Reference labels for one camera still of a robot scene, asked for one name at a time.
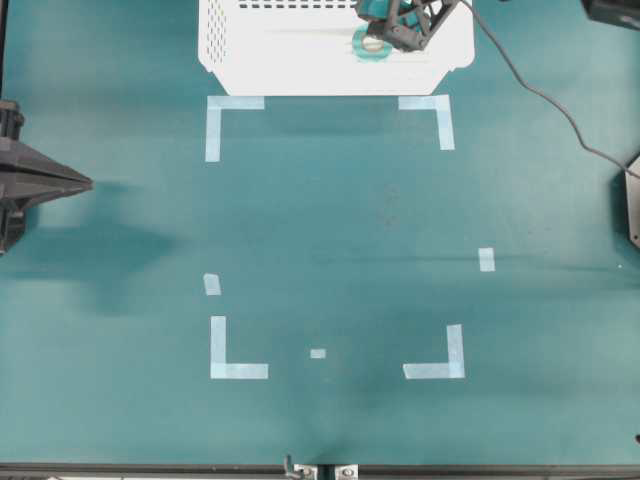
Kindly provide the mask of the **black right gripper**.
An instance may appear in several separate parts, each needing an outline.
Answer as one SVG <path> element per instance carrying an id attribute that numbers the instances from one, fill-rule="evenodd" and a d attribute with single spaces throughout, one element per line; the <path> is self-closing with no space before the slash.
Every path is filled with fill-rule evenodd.
<path id="1" fill-rule="evenodd" d="M 366 33 L 400 51 L 423 51 L 456 1 L 357 1 L 355 12 L 368 24 Z"/>

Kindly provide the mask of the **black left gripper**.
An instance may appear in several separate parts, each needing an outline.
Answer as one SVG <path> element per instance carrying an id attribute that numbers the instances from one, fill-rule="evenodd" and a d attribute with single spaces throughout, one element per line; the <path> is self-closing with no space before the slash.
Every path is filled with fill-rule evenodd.
<path id="1" fill-rule="evenodd" d="M 24 117 L 15 101 L 1 101 L 1 254 L 25 231 L 23 210 L 93 189 L 90 179 L 19 141 Z M 18 174 L 59 179 L 49 183 Z"/>

